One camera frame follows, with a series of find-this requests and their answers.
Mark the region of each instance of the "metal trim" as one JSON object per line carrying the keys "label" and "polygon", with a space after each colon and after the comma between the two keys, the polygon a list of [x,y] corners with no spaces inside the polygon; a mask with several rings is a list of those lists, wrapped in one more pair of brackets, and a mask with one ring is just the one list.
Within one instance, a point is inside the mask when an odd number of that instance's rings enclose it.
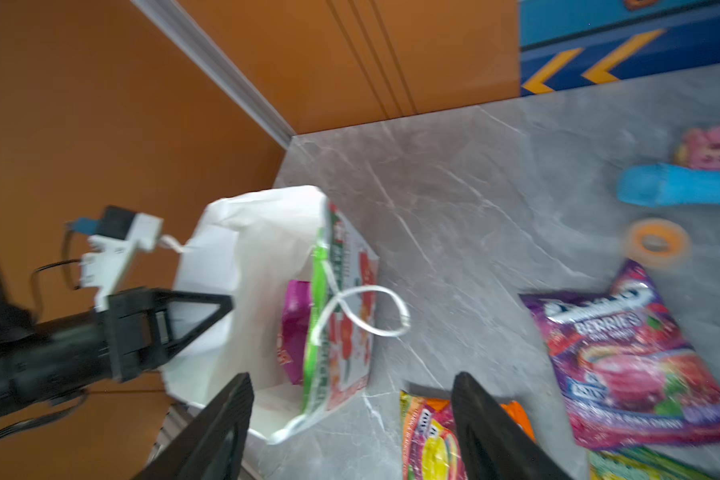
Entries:
{"label": "metal trim", "polygon": [[131,1],[270,137],[288,148],[294,129],[181,5],[174,0]]}

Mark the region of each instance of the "light blue panel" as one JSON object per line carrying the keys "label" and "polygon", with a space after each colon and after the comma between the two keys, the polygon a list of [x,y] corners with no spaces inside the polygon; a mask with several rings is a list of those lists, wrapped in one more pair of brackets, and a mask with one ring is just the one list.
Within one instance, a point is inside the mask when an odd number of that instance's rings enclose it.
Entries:
{"label": "light blue panel", "polygon": [[520,46],[699,3],[702,0],[659,0],[655,5],[630,11],[622,0],[524,0],[520,2]]}

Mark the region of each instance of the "marble countertop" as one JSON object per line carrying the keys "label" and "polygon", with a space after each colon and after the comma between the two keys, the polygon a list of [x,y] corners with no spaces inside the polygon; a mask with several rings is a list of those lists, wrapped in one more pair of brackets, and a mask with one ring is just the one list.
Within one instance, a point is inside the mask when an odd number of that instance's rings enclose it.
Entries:
{"label": "marble countertop", "polygon": [[[277,187],[314,184],[381,257],[379,283],[413,328],[374,343],[362,395],[279,446],[249,440],[265,478],[400,479],[398,395],[449,389],[471,372],[518,398],[539,445],[587,477],[544,344],[519,293],[603,291],[630,223],[662,216],[689,232],[687,262],[650,272],[720,383],[720,206],[622,204],[625,168],[667,160],[681,133],[720,124],[720,65],[300,135]],[[381,301],[377,322],[394,325]],[[720,444],[662,448],[720,475]]]}

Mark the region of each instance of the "blue cylindrical object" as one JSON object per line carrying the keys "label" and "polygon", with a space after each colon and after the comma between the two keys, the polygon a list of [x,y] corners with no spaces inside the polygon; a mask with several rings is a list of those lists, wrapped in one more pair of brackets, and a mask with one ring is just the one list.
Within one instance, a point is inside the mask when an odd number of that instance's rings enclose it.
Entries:
{"label": "blue cylindrical object", "polygon": [[640,206],[720,205],[720,172],[670,164],[632,167],[622,173],[619,200]]}

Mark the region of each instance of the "pink plush toy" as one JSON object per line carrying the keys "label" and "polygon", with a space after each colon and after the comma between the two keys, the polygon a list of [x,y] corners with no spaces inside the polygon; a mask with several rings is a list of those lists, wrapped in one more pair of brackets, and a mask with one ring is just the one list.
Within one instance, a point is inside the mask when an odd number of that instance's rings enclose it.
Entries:
{"label": "pink plush toy", "polygon": [[688,130],[675,152],[675,163],[692,170],[720,171],[720,127]]}

